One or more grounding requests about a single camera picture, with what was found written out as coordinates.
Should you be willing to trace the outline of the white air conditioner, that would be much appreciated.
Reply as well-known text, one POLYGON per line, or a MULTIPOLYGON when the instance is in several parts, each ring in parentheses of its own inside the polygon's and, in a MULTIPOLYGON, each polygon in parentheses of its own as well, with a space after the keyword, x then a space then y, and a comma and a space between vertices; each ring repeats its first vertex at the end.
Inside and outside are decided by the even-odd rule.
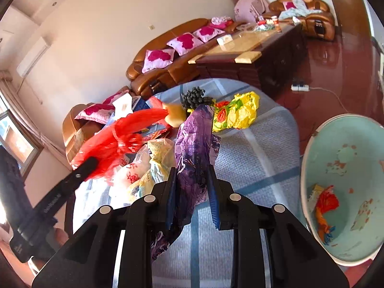
POLYGON ((16 69, 18 75, 22 78, 27 76, 34 65, 48 49, 49 44, 42 37, 40 37, 18 64, 16 69))

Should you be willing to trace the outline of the red wrapper in bin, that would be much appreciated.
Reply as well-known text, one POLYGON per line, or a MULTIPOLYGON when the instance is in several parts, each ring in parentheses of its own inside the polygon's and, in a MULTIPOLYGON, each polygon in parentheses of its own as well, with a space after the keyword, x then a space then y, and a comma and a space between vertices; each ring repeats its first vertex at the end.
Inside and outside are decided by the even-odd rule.
POLYGON ((308 210, 314 214, 316 219, 318 236, 325 245, 329 245, 333 240, 335 227, 327 222, 324 215, 329 211, 336 210, 340 205, 333 188, 333 185, 324 188, 315 184, 307 200, 308 210))

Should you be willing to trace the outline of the pink flower pillow right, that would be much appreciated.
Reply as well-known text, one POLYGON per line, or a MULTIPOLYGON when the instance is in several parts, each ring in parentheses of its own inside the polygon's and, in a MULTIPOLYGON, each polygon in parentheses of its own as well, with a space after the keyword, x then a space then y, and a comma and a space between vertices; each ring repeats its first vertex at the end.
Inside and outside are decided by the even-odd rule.
POLYGON ((204 43, 207 43, 208 41, 214 39, 215 37, 219 35, 225 34, 225 31, 221 29, 217 29, 210 26, 204 26, 200 29, 197 29, 193 35, 197 37, 199 40, 201 40, 204 43))

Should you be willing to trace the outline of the yellow sponge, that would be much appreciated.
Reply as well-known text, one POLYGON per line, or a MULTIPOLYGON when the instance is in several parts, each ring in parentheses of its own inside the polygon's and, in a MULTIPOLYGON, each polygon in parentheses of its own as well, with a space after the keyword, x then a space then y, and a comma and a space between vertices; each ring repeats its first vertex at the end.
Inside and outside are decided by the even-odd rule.
POLYGON ((181 104, 164 103, 163 109, 168 112, 165 122, 173 128, 179 128, 186 120, 186 110, 181 104))

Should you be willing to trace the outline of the mint green trash bin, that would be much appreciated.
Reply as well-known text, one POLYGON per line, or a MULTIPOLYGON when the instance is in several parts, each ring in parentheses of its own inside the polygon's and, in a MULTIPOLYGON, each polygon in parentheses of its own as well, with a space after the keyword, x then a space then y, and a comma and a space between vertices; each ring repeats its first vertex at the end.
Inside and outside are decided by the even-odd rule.
POLYGON ((358 114, 324 122, 306 146, 300 193, 307 228, 337 264, 353 267, 375 258, 383 244, 383 126, 358 114), (333 185, 340 204, 324 215, 335 227, 329 245, 308 210, 315 184, 333 185))

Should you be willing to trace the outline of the yellow printed plastic bag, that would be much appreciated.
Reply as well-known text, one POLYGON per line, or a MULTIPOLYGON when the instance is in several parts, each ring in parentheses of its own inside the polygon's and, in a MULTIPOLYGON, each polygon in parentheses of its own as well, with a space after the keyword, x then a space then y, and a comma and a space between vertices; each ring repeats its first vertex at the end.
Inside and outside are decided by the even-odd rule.
POLYGON ((256 120, 259 105, 260 96, 255 92, 235 94, 230 102, 216 103, 212 131, 247 129, 256 120))

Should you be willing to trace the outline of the pink flower pillow middle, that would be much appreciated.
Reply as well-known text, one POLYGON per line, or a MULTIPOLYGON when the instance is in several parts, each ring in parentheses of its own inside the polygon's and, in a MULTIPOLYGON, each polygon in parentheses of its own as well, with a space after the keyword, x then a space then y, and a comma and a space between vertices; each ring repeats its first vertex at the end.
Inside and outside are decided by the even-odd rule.
POLYGON ((173 48, 180 57, 203 44, 201 40, 191 33, 184 33, 167 42, 167 45, 173 48))

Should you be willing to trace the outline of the window with frame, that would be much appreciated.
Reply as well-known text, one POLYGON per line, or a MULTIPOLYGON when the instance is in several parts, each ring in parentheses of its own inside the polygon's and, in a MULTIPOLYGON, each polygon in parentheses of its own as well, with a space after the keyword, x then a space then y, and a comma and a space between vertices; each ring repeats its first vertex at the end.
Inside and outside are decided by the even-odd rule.
POLYGON ((1 96, 1 145, 18 162, 24 180, 43 150, 37 139, 22 126, 1 96))

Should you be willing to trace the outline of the pink cloth covered object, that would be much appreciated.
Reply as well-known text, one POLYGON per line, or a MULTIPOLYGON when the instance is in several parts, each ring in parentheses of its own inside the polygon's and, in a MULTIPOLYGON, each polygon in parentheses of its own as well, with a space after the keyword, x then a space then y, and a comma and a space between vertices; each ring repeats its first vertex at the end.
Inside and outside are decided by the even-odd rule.
POLYGON ((267 0, 239 0, 234 7, 236 22, 256 23, 261 15, 269 12, 267 0))

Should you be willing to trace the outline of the white tissue box on table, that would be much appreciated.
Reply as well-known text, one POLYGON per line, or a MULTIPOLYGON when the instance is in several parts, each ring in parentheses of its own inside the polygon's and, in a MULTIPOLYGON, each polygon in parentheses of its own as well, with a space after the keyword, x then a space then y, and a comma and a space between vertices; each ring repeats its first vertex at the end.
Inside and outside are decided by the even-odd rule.
POLYGON ((232 42, 232 36, 231 35, 223 35, 217 39, 217 43, 220 46, 224 46, 228 44, 229 42, 232 42))

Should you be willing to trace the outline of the white and yellow plastic bag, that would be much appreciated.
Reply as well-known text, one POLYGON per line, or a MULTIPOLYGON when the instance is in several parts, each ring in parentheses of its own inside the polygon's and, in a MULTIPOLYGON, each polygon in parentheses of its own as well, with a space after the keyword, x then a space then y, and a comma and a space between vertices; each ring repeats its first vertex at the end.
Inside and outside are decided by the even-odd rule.
POLYGON ((168 138, 150 140, 133 162, 115 172, 109 195, 121 204, 132 204, 150 194, 155 184, 168 180, 175 165, 174 142, 168 138))

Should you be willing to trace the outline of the red plastic bag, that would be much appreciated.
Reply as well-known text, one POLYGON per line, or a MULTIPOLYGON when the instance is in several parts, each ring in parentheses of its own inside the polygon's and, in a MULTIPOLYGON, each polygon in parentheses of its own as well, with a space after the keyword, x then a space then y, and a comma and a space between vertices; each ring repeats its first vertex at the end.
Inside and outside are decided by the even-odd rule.
POLYGON ((143 137, 139 133, 144 128, 163 120, 168 111, 162 108, 150 108, 129 114, 88 139, 71 161, 75 170, 88 158, 98 160, 97 167, 86 177, 87 180, 99 178, 112 184, 112 177, 120 160, 126 153, 136 153, 143 146, 143 137))

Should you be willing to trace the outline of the dark wood coffee table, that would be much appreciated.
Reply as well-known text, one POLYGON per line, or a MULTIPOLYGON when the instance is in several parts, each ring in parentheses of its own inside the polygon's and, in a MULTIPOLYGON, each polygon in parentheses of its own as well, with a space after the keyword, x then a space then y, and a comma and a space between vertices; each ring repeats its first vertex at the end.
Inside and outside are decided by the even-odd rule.
POLYGON ((301 24, 281 23, 281 30, 239 32, 232 41, 215 46, 188 61, 204 78, 227 78, 252 85, 275 97, 292 80, 306 57, 301 24))

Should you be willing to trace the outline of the white power strip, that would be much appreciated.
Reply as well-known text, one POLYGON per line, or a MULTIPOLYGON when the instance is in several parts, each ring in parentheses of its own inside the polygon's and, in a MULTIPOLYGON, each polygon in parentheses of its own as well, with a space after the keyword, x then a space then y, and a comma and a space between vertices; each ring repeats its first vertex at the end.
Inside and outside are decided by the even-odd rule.
POLYGON ((307 84, 292 84, 291 91, 293 92, 308 92, 310 87, 307 84))

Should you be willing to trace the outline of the purple plastic bag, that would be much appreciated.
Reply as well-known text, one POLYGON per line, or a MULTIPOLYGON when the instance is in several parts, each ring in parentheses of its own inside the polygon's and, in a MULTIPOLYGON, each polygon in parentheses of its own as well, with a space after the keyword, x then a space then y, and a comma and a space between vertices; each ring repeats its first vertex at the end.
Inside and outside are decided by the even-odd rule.
POLYGON ((179 127, 174 145, 176 162, 175 205, 168 231, 160 231, 151 244, 151 258, 168 250, 185 225, 191 222, 196 205, 208 197, 207 172, 219 154, 221 139, 212 133, 214 108, 199 105, 179 127))

